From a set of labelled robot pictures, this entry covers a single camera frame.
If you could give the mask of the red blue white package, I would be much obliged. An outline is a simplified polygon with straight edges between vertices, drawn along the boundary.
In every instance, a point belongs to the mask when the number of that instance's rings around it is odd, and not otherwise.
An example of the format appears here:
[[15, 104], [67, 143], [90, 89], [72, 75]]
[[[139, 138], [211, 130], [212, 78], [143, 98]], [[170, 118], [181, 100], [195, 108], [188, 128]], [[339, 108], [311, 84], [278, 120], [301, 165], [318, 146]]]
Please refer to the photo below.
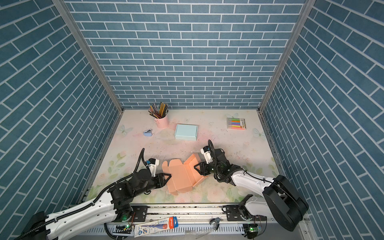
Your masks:
[[134, 228], [134, 237], [143, 237], [167, 230], [175, 229], [179, 226], [177, 217], [169, 217], [157, 221], [138, 224]]

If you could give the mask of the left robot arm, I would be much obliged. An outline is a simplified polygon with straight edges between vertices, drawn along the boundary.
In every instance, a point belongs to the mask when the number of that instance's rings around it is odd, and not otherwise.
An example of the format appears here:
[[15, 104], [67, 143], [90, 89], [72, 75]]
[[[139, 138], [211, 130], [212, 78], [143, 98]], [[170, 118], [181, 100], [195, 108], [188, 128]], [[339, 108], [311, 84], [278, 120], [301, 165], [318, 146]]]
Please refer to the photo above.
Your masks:
[[164, 187], [171, 177], [171, 174], [153, 175], [149, 169], [141, 169], [108, 185], [87, 202], [49, 215], [43, 211], [34, 214], [17, 238], [68, 240], [83, 231], [115, 220], [130, 223], [134, 215], [131, 207], [134, 198]]

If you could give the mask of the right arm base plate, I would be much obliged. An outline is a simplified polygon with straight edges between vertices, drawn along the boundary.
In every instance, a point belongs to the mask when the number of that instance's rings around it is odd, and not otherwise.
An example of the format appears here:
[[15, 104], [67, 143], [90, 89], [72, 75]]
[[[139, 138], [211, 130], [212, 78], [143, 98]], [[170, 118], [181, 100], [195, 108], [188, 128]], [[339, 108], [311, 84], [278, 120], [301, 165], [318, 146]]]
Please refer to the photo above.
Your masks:
[[240, 205], [224, 205], [221, 207], [222, 212], [226, 215], [227, 221], [239, 222], [239, 221], [265, 221], [267, 217], [256, 215], [253, 216], [247, 212], [245, 207]]

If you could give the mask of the pink pencil bucket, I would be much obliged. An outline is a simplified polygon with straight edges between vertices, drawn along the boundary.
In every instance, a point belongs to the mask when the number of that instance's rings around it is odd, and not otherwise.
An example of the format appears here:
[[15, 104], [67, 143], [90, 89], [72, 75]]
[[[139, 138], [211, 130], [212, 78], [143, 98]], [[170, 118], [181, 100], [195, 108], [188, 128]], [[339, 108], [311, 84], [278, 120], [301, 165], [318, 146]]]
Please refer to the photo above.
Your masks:
[[167, 116], [165, 116], [161, 119], [154, 119], [154, 122], [156, 123], [156, 125], [159, 129], [165, 129], [169, 126], [169, 119]]

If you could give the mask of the pack of coloured markers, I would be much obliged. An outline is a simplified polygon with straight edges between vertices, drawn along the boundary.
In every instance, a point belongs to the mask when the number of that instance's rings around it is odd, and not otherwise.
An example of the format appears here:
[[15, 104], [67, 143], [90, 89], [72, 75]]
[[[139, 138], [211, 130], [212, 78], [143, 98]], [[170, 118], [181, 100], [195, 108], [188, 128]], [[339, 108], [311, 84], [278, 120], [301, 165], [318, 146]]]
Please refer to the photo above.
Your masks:
[[246, 130], [245, 119], [227, 118], [227, 128], [233, 130]]

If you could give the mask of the light blue paper box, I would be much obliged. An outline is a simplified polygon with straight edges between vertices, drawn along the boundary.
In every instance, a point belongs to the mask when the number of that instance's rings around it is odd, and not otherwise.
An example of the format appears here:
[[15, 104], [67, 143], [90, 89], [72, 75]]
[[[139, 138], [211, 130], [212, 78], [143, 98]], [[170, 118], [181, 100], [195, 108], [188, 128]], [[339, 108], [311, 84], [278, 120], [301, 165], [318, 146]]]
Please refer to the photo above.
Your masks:
[[184, 141], [196, 141], [198, 135], [197, 125], [177, 124], [175, 139]]

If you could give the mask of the small metal clip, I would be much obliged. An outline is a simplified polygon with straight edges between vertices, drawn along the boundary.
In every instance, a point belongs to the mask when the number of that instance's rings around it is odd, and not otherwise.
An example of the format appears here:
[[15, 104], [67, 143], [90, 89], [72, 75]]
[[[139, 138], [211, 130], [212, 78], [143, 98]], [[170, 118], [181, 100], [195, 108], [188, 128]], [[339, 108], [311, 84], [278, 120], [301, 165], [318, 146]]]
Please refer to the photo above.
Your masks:
[[217, 218], [212, 218], [210, 220], [210, 225], [213, 229], [213, 231], [217, 231], [219, 229], [219, 226], [220, 226], [220, 222], [221, 222], [222, 218], [220, 217], [217, 217]]

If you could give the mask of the bundle of coloured pencils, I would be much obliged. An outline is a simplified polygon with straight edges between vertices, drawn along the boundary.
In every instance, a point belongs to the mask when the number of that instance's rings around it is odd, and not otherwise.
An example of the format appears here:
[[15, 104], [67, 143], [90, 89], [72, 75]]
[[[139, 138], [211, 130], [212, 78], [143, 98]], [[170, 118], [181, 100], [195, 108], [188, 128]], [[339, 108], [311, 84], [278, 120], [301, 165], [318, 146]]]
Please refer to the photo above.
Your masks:
[[162, 119], [165, 118], [169, 111], [169, 105], [167, 103], [160, 102], [158, 105], [153, 103], [149, 107], [149, 114], [156, 118], [156, 119]]

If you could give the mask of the aluminium mounting rail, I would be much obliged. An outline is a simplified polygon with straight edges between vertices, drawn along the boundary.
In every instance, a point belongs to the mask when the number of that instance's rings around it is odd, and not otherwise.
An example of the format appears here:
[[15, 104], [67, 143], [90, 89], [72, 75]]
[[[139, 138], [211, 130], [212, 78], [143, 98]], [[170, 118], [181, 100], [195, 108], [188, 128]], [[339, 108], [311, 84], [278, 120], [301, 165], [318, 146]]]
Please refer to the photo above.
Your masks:
[[[261, 203], [262, 207], [265, 207], [265, 208], [267, 207], [265, 201], [263, 201], [260, 198], [258, 198], [258, 200], [262, 202]], [[182, 235], [182, 234], [204, 235], [204, 234], [241, 233], [241, 234], [245, 234], [248, 238], [252, 239], [254, 235], [261, 235], [269, 224], [272, 224], [273, 226], [279, 225], [276, 222], [276, 220], [274, 220], [272, 217], [267, 217], [267, 220], [257, 221], [257, 222], [256, 221], [229, 222], [227, 221], [226, 215], [221, 210], [221, 207], [223, 207], [224, 205], [220, 205], [220, 204], [197, 204], [197, 205], [151, 204], [147, 206], [149, 208], [148, 208], [145, 222], [141, 222], [141, 223], [138, 223], [138, 222], [112, 223], [111, 222], [111, 223], [95, 226], [77, 235], [92, 235], [92, 234], [99, 235], [99, 234], [106, 233], [107, 235], [111, 236], [113, 239], [134, 237], [134, 231], [135, 231], [134, 228], [136, 225], [157, 221], [157, 220], [161, 220], [169, 217], [178, 218], [179, 226], [177, 228], [172, 230], [167, 230], [164, 232], [151, 234], [151, 235], [146, 235], [144, 237], [172, 236], [172, 235]], [[217, 217], [222, 218], [222, 220], [220, 222], [219, 229], [217, 231], [213, 231], [209, 222], [212, 218], [217, 218]], [[303, 220], [299, 222], [299, 224], [296, 226], [295, 229], [299, 229], [300, 231], [305, 232], [308, 230], [307, 228], [308, 223], [309, 223], [309, 219], [303, 218]]]

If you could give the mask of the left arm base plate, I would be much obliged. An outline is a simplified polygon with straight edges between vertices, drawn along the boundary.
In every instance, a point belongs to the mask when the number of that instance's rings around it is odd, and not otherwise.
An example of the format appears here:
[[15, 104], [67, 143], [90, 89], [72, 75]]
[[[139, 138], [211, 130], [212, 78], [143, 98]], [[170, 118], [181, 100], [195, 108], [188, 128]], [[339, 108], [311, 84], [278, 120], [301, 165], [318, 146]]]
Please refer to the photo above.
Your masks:
[[112, 223], [128, 223], [128, 222], [145, 222], [148, 212], [148, 206], [129, 206], [124, 210], [117, 211], [117, 217], [112, 221]]

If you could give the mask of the pink paper box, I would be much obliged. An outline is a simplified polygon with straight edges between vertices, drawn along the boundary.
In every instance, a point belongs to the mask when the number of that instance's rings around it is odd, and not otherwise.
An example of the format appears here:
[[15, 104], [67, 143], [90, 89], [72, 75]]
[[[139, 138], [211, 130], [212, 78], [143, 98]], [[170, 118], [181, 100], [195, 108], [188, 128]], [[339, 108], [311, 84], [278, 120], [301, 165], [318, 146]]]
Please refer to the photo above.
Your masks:
[[190, 192], [207, 178], [200, 175], [194, 168], [195, 165], [200, 163], [200, 160], [198, 154], [192, 154], [183, 163], [180, 159], [162, 163], [163, 172], [171, 175], [170, 180], [167, 182], [170, 194], [177, 196], [179, 193]]

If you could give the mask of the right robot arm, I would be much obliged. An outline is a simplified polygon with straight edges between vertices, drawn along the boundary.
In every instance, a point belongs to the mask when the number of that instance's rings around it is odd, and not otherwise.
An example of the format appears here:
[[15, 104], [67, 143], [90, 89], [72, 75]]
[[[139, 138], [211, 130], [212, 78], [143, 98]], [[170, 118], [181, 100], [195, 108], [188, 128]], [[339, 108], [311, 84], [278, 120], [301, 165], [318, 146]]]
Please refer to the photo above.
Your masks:
[[247, 195], [229, 216], [239, 214], [244, 220], [256, 216], [272, 217], [284, 229], [292, 232], [309, 210], [309, 205], [290, 181], [282, 175], [275, 178], [250, 173], [238, 165], [231, 164], [222, 149], [205, 146], [201, 149], [205, 161], [194, 169], [201, 176], [214, 175], [219, 183], [245, 188], [264, 198], [267, 207], [252, 194]]

